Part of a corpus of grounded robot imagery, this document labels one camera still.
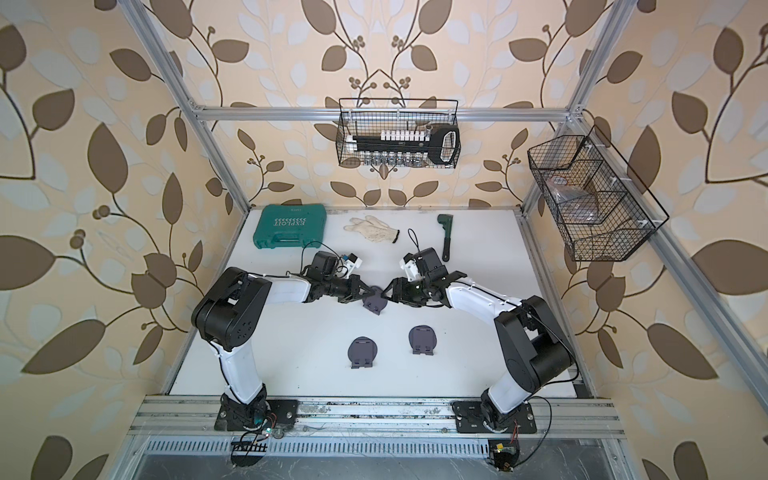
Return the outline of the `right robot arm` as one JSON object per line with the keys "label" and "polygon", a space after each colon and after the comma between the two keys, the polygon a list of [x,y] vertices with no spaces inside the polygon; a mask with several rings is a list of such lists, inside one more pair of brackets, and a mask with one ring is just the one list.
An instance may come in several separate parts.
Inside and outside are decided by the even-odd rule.
{"label": "right robot arm", "polygon": [[505,373],[480,397],[488,429],[508,429],[524,403],[576,364],[572,345],[543,298],[519,299],[480,286],[463,272],[450,272],[432,248],[406,255],[400,267],[405,275],[384,288],[386,300],[457,309],[495,329]]}

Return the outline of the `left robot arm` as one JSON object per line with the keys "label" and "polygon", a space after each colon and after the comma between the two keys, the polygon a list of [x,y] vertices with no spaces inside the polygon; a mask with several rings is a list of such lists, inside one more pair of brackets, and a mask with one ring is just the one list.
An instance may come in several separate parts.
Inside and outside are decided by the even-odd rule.
{"label": "left robot arm", "polygon": [[342,304],[375,294],[357,274],[336,274],[339,259],[319,252],[300,273],[270,276],[227,268],[194,308],[191,322],[213,349],[227,384],[221,397],[225,418],[237,429],[255,431],[275,421],[251,346],[264,307],[312,303],[325,296]]}

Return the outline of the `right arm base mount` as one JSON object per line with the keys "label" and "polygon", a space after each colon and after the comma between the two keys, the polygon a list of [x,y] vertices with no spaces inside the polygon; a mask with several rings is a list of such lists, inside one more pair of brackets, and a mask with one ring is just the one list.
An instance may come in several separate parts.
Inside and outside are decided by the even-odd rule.
{"label": "right arm base mount", "polygon": [[527,403],[506,414],[497,412],[489,401],[481,400],[453,401],[451,409],[460,434],[511,435],[514,430],[519,434],[537,432],[533,411]]}

